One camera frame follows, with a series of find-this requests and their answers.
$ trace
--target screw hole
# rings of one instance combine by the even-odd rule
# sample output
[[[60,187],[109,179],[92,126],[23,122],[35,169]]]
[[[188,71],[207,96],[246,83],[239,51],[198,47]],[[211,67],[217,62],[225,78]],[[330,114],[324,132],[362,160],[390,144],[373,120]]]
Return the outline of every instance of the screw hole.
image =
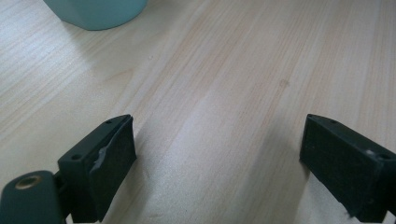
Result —
[[[377,157],[378,157],[380,160],[389,160],[389,159],[390,159],[390,156],[385,155],[385,154],[379,154],[379,155],[377,155]]]
[[[18,181],[17,185],[15,185],[15,189],[29,189],[31,187],[36,186],[41,181],[41,176],[39,175],[31,175],[20,181]]]
[[[72,160],[73,161],[79,160],[80,158],[81,158],[81,155],[79,155],[79,154],[76,154],[76,155],[72,156]]]

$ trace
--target teal cup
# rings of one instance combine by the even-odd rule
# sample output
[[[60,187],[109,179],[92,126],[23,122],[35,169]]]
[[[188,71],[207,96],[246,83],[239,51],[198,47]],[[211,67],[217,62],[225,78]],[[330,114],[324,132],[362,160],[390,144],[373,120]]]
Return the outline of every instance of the teal cup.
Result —
[[[62,20],[85,30],[105,30],[130,21],[147,0],[44,0]]]

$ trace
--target light wood grain surface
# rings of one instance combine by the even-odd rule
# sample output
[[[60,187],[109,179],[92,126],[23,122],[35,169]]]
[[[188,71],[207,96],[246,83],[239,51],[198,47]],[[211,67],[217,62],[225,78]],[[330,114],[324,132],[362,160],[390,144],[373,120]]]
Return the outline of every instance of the light wood grain surface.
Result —
[[[131,114],[104,223],[359,223],[299,163],[304,120],[396,151],[395,76],[393,0],[150,0],[100,32],[2,0],[0,189]]]

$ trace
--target metal ring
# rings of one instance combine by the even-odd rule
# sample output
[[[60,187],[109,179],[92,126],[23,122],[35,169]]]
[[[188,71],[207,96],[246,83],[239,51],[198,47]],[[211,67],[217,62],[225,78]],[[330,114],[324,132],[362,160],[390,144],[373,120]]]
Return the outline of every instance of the metal ring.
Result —
[[[15,189],[29,189],[36,186],[41,182],[41,180],[42,178],[39,175],[30,175],[18,181],[18,183],[15,185]]]

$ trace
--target table surface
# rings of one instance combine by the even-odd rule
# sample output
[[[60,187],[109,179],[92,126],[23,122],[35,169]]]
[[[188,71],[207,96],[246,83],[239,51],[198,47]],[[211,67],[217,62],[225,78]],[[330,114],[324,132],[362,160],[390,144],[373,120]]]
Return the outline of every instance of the table surface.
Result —
[[[359,223],[299,163],[306,115],[396,150],[396,1],[152,0],[100,32],[0,8],[0,189],[131,114],[104,223]]]

